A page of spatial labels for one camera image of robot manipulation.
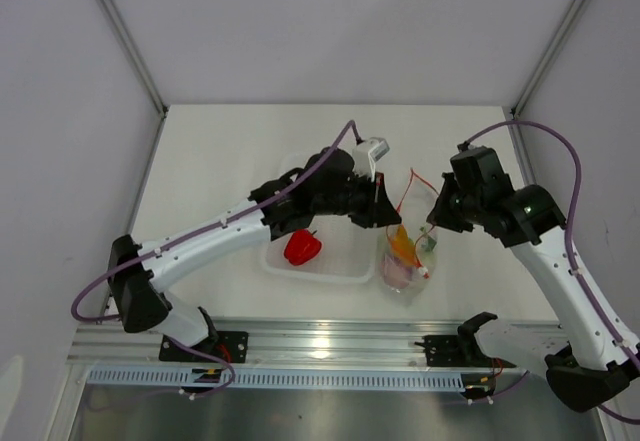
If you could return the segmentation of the white radish with leaves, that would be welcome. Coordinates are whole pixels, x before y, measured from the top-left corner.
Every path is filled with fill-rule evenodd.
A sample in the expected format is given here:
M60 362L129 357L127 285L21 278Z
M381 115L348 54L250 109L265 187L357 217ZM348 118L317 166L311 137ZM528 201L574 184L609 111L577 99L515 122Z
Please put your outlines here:
M437 243L436 227L425 225L415 244L416 257L422 264L426 264L435 255Z

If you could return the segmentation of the clear zip top bag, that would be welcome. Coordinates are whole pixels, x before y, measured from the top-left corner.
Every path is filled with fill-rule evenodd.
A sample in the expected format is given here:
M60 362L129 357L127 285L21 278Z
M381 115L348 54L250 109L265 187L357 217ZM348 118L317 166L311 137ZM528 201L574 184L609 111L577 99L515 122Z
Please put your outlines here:
M378 238L376 282L397 305L410 306L436 270L438 230L427 215L438 195L432 183L410 170L396 204L401 223L384 228Z

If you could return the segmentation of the purple onion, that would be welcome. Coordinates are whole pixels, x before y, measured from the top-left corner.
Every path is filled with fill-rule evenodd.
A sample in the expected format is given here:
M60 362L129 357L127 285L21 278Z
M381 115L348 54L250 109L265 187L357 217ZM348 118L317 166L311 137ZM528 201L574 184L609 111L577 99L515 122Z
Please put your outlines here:
M394 256L385 255L382 261L382 278L392 289L406 289L413 281L413 267L405 265Z

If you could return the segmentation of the red bell pepper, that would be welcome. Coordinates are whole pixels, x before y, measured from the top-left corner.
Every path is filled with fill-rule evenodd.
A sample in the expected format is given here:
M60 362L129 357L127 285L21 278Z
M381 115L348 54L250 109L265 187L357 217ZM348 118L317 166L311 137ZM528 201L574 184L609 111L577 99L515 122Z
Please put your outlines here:
M283 256L292 266L301 266L315 258L321 250L322 242L315 236L315 232L302 229L291 235Z

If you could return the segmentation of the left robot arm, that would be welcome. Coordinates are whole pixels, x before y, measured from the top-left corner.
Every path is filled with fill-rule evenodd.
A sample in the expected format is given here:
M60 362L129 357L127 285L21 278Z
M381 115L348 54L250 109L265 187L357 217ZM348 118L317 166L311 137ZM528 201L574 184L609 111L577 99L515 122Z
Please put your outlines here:
M227 254L306 229L319 216L345 216L363 229L399 224L376 169L388 150L381 138L362 141L351 152L326 147L305 166L252 190L210 224L146 243L129 235L116 239L108 284L124 331L156 331L192 359L209 359L219 341L212 318L174 297L171 287Z

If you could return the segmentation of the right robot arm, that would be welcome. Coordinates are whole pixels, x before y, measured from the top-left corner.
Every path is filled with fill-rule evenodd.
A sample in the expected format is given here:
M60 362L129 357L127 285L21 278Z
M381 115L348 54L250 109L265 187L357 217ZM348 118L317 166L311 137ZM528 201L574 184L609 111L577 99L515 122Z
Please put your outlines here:
M584 413L639 377L639 338L619 319L593 277L578 263L568 222L538 185L515 189L504 172L446 173L429 223L454 232L480 226L509 249L557 315L567 343L550 342L482 312L457 329L456 350L468 364L498 358L546 380L569 409Z

